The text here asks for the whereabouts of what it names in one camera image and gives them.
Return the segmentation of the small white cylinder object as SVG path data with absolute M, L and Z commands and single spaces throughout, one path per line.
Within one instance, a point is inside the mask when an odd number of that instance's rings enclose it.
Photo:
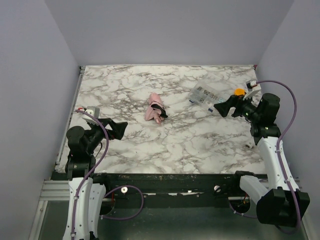
M 251 143 L 247 143 L 245 146 L 246 146 L 248 149 L 252 149 L 252 148 L 253 148 L 253 145 L 252 145 Z

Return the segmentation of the orange tape measure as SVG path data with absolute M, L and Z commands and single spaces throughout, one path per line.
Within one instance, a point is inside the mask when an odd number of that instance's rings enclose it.
M 243 97 L 246 95 L 246 91 L 242 88 L 237 88 L 235 91 L 234 91 L 234 95 L 238 96 L 238 97 Z

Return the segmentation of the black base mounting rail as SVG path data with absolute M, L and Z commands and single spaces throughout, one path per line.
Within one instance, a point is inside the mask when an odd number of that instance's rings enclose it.
M 245 196 L 233 174 L 96 173 L 93 181 L 115 190 L 102 205 L 117 209 L 227 208 Z

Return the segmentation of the pink folding umbrella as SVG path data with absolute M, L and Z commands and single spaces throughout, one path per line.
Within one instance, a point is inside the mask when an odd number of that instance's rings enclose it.
M 157 93 L 151 93 L 148 98 L 148 107 L 144 115 L 144 120 L 155 120 L 155 122 L 160 125 L 166 118 L 168 118 L 168 115 L 163 101 Z

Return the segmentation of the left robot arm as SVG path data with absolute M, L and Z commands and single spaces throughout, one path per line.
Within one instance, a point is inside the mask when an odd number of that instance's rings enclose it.
M 106 186 L 94 182 L 94 151 L 103 139 L 121 140 L 128 126 L 127 122 L 116 123 L 110 118 L 101 118 L 99 122 L 89 123 L 89 130 L 73 126 L 66 133 L 69 155 L 65 171 L 69 205 L 64 240 L 93 240 L 98 237 L 98 221 Z

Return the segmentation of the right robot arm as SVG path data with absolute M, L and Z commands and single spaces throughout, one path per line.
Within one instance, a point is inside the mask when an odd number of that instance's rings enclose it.
M 296 184 L 283 152 L 281 131 L 275 124 L 280 98 L 265 93 L 254 106 L 252 99 L 234 94 L 225 102 L 214 104 L 214 108 L 222 117 L 234 108 L 232 117 L 244 117 L 250 122 L 250 134 L 264 161 L 268 187 L 253 173 L 245 173 L 239 177 L 239 188 L 256 204 L 259 222 L 276 227 L 296 227 L 310 204 L 310 197 Z

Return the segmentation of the white tissue packet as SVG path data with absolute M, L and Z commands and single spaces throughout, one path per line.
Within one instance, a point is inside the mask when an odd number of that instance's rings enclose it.
M 227 100 L 224 94 L 204 83 L 197 83 L 189 92 L 187 99 L 193 105 L 198 105 L 210 113 L 217 112 L 214 107 L 215 104 L 220 104 Z

